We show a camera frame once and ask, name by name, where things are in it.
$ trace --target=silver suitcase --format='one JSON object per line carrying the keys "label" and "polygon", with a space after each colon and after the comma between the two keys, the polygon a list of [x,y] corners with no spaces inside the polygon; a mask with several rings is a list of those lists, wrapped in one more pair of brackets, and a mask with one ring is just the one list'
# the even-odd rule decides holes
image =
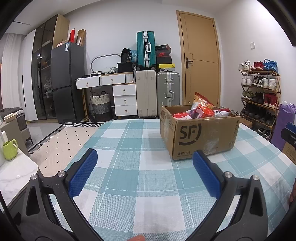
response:
{"label": "silver suitcase", "polygon": [[157,114],[163,105],[180,105],[180,75],[177,72],[159,72],[156,75]]}
{"label": "silver suitcase", "polygon": [[154,70],[136,72],[138,116],[157,116],[156,74]]}

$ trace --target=green sneaker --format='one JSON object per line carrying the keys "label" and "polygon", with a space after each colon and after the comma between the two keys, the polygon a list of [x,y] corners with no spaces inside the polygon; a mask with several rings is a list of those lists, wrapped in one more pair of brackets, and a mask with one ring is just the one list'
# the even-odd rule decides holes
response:
{"label": "green sneaker", "polygon": [[255,97],[255,95],[253,94],[253,92],[252,91],[249,91],[247,93],[246,99],[247,100],[253,100],[254,97]]}
{"label": "green sneaker", "polygon": [[243,91],[243,92],[242,92],[242,99],[245,99],[246,96],[247,96],[247,91]]}

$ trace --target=mug handle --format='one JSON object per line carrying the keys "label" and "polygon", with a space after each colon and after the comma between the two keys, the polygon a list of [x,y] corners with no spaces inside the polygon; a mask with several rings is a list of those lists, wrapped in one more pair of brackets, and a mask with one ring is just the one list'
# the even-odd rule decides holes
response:
{"label": "mug handle", "polygon": [[15,139],[12,139],[11,142],[12,142],[12,144],[15,143],[15,145],[17,146],[17,141]]}

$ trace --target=shoe rack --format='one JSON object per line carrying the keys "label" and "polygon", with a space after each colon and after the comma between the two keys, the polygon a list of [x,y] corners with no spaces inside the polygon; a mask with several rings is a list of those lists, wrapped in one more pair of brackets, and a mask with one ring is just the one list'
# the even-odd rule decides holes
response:
{"label": "shoe rack", "polygon": [[247,74],[247,75],[248,74],[255,74],[255,75],[261,75],[261,76],[275,76],[276,77],[276,82],[277,82],[276,90],[270,90],[270,89],[266,89],[266,88],[259,88],[259,87],[242,85],[242,89],[244,91],[249,91],[249,89],[251,88],[251,89],[256,89],[256,90],[258,89],[260,91],[263,91],[263,94],[265,94],[265,93],[275,93],[276,94],[277,104],[274,108],[266,106],[266,105],[262,105],[262,104],[259,104],[259,103],[256,103],[256,102],[253,102],[250,100],[241,99],[242,103],[244,104],[244,107],[247,103],[250,103],[250,104],[254,104],[254,105],[263,107],[263,108],[267,109],[267,111],[274,112],[276,119],[273,122],[272,126],[266,125],[265,123],[262,123],[259,120],[256,120],[254,118],[251,118],[251,117],[245,115],[244,113],[241,113],[241,116],[244,117],[245,119],[248,119],[248,120],[252,121],[253,123],[257,122],[257,123],[261,124],[265,129],[268,128],[271,131],[270,138],[268,139],[268,141],[270,141],[272,138],[272,135],[273,135],[273,130],[274,130],[275,123],[277,120],[277,115],[279,113],[279,100],[281,97],[281,86],[280,86],[281,75],[277,74],[276,72],[271,72],[271,71],[240,71],[240,72],[242,73],[242,75],[243,74]]}

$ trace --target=white marble table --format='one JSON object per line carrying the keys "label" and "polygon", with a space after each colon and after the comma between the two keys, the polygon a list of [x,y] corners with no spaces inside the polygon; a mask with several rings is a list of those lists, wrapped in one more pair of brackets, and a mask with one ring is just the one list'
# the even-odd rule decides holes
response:
{"label": "white marble table", "polygon": [[0,190],[8,205],[20,190],[28,183],[32,174],[37,173],[38,165],[20,149],[17,156],[0,166]]}

